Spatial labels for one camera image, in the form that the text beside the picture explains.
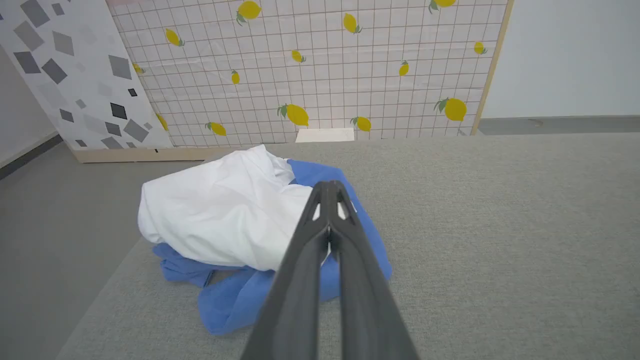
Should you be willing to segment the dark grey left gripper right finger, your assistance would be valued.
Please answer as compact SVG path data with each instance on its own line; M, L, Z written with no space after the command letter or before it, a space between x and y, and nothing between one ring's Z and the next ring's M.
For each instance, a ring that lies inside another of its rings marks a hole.
M340 274L343 359L418 360L418 351L343 183L329 183L329 200L329 238Z

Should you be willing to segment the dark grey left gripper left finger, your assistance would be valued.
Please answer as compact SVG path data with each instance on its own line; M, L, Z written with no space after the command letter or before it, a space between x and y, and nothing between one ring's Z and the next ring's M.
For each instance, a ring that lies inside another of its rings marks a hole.
M320 282L329 254L329 183L318 182L242 352L243 360L318 357Z

